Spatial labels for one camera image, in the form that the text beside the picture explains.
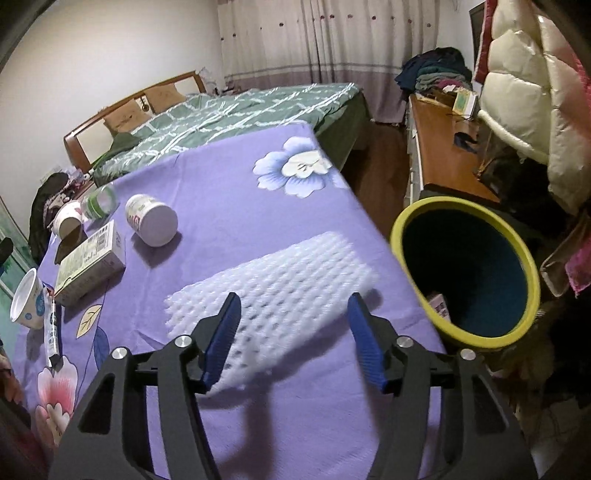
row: flower print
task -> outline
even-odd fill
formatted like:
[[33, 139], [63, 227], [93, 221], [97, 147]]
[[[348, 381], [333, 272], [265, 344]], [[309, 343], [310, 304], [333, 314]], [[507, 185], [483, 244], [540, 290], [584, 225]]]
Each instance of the flower print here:
[[37, 430], [43, 443], [55, 449], [74, 413], [78, 371], [66, 356], [61, 368], [52, 374], [44, 368], [37, 377], [40, 405], [35, 409]]
[[328, 181], [346, 189], [347, 183], [314, 141], [306, 137], [291, 137], [283, 150], [270, 152], [256, 161], [252, 172], [258, 176], [258, 187], [278, 190], [306, 198], [315, 190], [323, 189]]

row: yellow bucket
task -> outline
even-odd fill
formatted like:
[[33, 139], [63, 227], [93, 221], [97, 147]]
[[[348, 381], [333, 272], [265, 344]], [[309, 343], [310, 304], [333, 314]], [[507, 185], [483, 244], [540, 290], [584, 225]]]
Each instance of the yellow bucket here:
[[[502, 349], [531, 327], [540, 305], [534, 260], [498, 215], [455, 197], [431, 197], [407, 207], [390, 245], [427, 316], [443, 337], [479, 351]], [[429, 305], [446, 298], [451, 322]]]

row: white wall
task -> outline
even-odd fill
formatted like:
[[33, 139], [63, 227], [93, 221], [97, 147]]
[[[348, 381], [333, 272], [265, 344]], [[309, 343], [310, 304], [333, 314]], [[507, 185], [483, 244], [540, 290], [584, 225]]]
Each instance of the white wall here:
[[223, 80], [216, 0], [58, 0], [0, 73], [0, 194], [28, 235], [63, 137], [104, 106], [206, 66]]
[[438, 47], [456, 47], [462, 52], [466, 66], [474, 70], [474, 45], [470, 10], [483, 0], [439, 0]]

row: white plastic jar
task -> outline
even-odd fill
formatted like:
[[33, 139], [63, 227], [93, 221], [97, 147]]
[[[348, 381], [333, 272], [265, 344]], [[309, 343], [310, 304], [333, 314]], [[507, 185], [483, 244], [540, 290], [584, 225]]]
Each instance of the white plastic jar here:
[[127, 223], [151, 247], [170, 242], [178, 228], [177, 212], [150, 195], [133, 195], [125, 205]]

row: purple tablecloth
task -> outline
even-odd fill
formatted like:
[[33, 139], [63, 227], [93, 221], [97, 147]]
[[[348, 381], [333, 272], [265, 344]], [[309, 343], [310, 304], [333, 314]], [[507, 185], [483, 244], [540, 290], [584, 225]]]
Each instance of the purple tablecloth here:
[[[288, 125], [189, 150], [116, 182], [121, 206], [114, 219], [126, 239], [126, 270], [64, 314], [63, 354], [76, 367], [76, 402], [109, 350], [125, 345], [139, 353], [167, 343], [168, 295], [326, 231], [344, 235], [379, 275], [368, 300], [373, 313], [426, 348], [441, 350], [388, 244], [352, 192], [343, 188], [340, 174], [334, 168], [330, 175], [322, 174], [319, 168], [299, 184], [281, 186], [285, 179], [276, 166], [291, 137], [309, 138], [316, 145], [307, 125]], [[292, 146], [291, 153], [301, 152], [298, 148]], [[262, 158], [267, 160], [253, 172]], [[308, 181], [316, 190], [305, 196]], [[176, 210], [179, 233], [170, 244], [147, 247], [127, 225], [124, 205], [136, 193], [153, 195]], [[50, 284], [57, 275], [56, 246], [53, 242], [40, 267], [41, 279]], [[87, 314], [81, 325], [84, 313], [95, 305], [102, 305], [102, 310], [95, 317]], [[43, 331], [23, 327], [17, 352], [21, 355], [14, 359], [15, 372], [34, 413], [45, 364]], [[42, 398], [48, 401], [43, 392]], [[388, 404], [389, 398], [363, 380], [344, 317], [245, 388], [199, 399], [224, 479], [365, 478]], [[155, 388], [148, 393], [148, 412], [155, 470], [167, 476]], [[432, 402], [431, 436], [438, 422], [439, 405]]]

